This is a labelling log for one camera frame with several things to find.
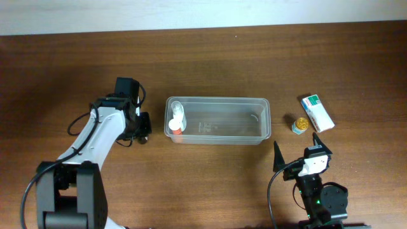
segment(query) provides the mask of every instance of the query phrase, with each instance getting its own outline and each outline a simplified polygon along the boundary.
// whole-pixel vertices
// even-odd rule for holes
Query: cardboard box
[[[318,95],[311,95],[302,99],[301,104],[318,133],[329,130],[335,126],[332,119],[326,113]]]

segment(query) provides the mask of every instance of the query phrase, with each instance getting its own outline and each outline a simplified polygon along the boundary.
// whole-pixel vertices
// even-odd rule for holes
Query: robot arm
[[[73,157],[45,172],[37,182],[37,219],[41,229],[124,229],[107,216],[107,200],[100,169],[116,140],[143,140],[151,133],[148,113],[140,113],[139,83],[118,78],[113,94],[99,98],[90,119],[59,160],[72,155],[95,128],[85,146]],[[40,173],[54,162],[42,162]],[[59,190],[77,187],[77,196]]]
[[[312,134],[314,146],[305,148],[304,157],[286,164],[280,148],[274,142],[274,166],[276,175],[284,171],[284,181],[295,179],[308,215],[308,220],[300,221],[300,229],[368,229],[370,226],[344,226],[342,220],[348,218],[348,189],[334,182],[323,184],[319,176],[329,168],[332,152]],[[268,199],[270,216],[274,222],[270,199]]]

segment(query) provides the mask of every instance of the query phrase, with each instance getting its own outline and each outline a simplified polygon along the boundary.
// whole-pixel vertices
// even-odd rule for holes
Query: wire
[[[298,207],[301,207],[302,209],[304,209],[304,210],[306,210],[304,207],[302,207],[298,202],[297,202],[297,200],[295,199],[295,188],[297,187],[297,183],[295,183],[294,184],[294,187],[293,187],[293,198],[294,198],[294,201],[295,201],[295,203],[298,205]]]
[[[135,105],[137,108],[141,107],[141,104],[144,102],[144,100],[146,99],[146,96],[147,96],[146,89],[144,89],[144,87],[141,85],[141,83],[139,83],[139,85],[140,85],[140,88],[142,90],[143,96],[142,96],[142,100],[137,105]]]
[[[71,122],[71,124],[69,124],[68,129],[67,129],[67,132],[68,132],[68,134],[69,134],[70,136],[78,136],[78,135],[81,133],[81,132],[78,132],[78,133],[72,134],[71,128],[73,127],[73,125],[74,125],[77,121],[81,120],[83,117],[85,117],[85,116],[87,116],[87,115],[89,115],[89,114],[90,114],[90,112],[87,112],[87,113],[85,113],[85,114],[83,114],[83,115],[77,117],[75,120],[73,120],[73,121]],[[122,143],[120,143],[119,141],[116,141],[116,143],[119,144],[120,146],[123,146],[123,147],[131,147],[131,146],[133,145],[133,138],[132,138],[131,142],[130,142],[127,146],[124,145],[124,144],[122,144]]]
[[[85,116],[87,116],[89,114],[90,114],[90,112],[86,112],[85,114],[77,117],[73,122],[71,122],[71,124],[69,124],[68,129],[67,129],[68,134],[71,135],[71,136],[78,136],[81,132],[76,133],[76,134],[72,134],[71,128],[77,121],[79,121],[81,118],[83,118],[83,117],[85,117]]]
[[[133,145],[133,137],[132,137],[132,140],[130,140],[130,143],[128,145],[122,144],[117,140],[116,140],[116,143],[123,147],[131,147]]]
[[[276,172],[276,173],[273,175],[272,179],[271,179],[270,182],[268,183],[268,187],[267,187],[268,211],[269,211],[269,213],[270,213],[270,217],[271,217],[271,219],[272,219],[274,229],[278,229],[278,228],[277,228],[277,224],[275,223],[274,216],[273,216],[272,202],[271,202],[271,200],[270,200],[270,188],[272,187],[272,183],[273,183],[274,179],[275,179],[282,171],[288,169],[290,166],[294,165],[295,163],[298,163],[298,161],[297,161],[297,160],[296,160],[296,161],[293,161],[293,162],[287,164],[284,168],[280,169],[278,172]]]
[[[20,206],[20,222],[21,222],[21,227],[23,229],[27,229],[27,225],[25,225],[25,216],[24,216],[25,202],[27,201],[28,193],[30,192],[30,189],[32,188],[34,183],[38,182],[38,180],[41,178],[41,176],[43,176],[49,170],[54,169],[56,166],[62,164],[62,162],[65,162],[65,161],[71,159],[72,157],[76,156],[86,146],[86,144],[89,142],[90,138],[93,136],[93,133],[95,132],[96,127],[99,124],[99,111],[97,110],[97,107],[95,106],[95,104],[91,103],[91,107],[95,110],[96,117],[95,117],[95,125],[93,125],[91,131],[88,134],[88,137],[86,137],[86,139],[83,141],[83,143],[79,146],[78,149],[74,148],[73,153],[71,153],[69,156],[66,156],[66,157],[64,157],[62,159],[56,160],[55,163],[51,164],[50,166],[48,166],[47,168],[45,168],[41,172],[38,172],[31,179],[30,183],[28,184],[27,188],[25,189],[25,192],[24,192],[23,197],[21,199],[21,206]]]

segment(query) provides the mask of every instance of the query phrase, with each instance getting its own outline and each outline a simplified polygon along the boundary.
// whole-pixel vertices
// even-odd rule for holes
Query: white bottle
[[[181,131],[184,131],[186,128],[186,118],[183,105],[179,101],[174,101],[171,104],[171,108],[174,119],[181,123]]]

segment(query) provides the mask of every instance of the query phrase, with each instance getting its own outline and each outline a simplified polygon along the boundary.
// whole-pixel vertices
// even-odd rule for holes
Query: jar lid
[[[300,130],[306,130],[310,126],[310,123],[306,118],[298,118],[295,125]]]
[[[170,127],[172,131],[176,131],[181,128],[181,123],[178,120],[171,119],[168,123],[168,127]]]

